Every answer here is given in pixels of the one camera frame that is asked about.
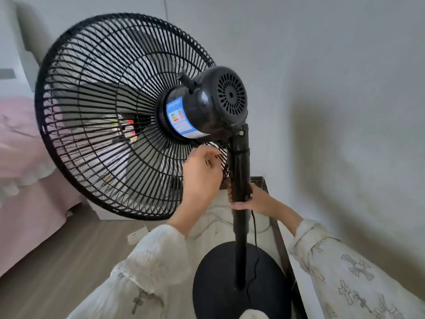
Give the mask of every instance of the black pedestal fan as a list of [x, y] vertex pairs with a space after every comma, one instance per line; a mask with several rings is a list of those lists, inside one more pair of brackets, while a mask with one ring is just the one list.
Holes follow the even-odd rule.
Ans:
[[[221, 150], [234, 201], [249, 199], [242, 80], [168, 22], [107, 14], [76, 24], [43, 60], [35, 109], [57, 167], [110, 212], [170, 218], [182, 199], [182, 163], [200, 144]], [[196, 317], [232, 319], [256, 309], [270, 319], [289, 318], [281, 269], [247, 244], [249, 210], [232, 214], [235, 241], [212, 249], [196, 271]]]

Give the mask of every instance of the black pole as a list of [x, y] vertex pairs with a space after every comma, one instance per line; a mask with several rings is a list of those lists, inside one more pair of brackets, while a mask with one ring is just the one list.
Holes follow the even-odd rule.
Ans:
[[[246, 202], [251, 195], [249, 173], [248, 125], [245, 123], [238, 134], [230, 139], [230, 181], [234, 202]], [[236, 281], [235, 288], [242, 290], [246, 284], [247, 234], [249, 210], [232, 209], [233, 232], [235, 233]]]

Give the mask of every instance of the fan grille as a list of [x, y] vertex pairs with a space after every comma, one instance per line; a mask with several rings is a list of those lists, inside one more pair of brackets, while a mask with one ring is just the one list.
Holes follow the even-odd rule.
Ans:
[[226, 111], [233, 115], [242, 113], [246, 105], [245, 89], [232, 74], [225, 74], [219, 78], [218, 97]]
[[[182, 200], [192, 149], [167, 139], [156, 99], [215, 63], [192, 37], [141, 14], [82, 21], [59, 37], [40, 68], [35, 109], [50, 156], [82, 194], [116, 214], [163, 220]], [[210, 143], [224, 155], [227, 148]]]

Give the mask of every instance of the white shirt with cross print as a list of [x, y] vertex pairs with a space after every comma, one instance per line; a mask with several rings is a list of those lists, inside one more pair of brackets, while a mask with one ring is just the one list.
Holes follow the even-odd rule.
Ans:
[[[310, 273], [326, 319], [425, 318], [423, 301], [315, 221], [301, 222], [291, 251]], [[164, 303], [167, 288], [187, 280], [191, 273], [184, 237], [175, 228], [161, 225], [137, 244], [68, 319], [174, 318]], [[258, 311], [241, 316], [255, 318], [267, 316]]]

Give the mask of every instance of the person's right hand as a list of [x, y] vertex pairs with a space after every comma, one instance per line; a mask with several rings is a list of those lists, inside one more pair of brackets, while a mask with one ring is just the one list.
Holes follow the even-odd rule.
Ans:
[[258, 188], [256, 185], [251, 184], [251, 187], [251, 200], [247, 202], [233, 202], [232, 186], [229, 185], [229, 187], [227, 188], [227, 195], [231, 208], [237, 210], [249, 209], [259, 214], [278, 218], [278, 214], [280, 213], [283, 204], [271, 197], [262, 189]]

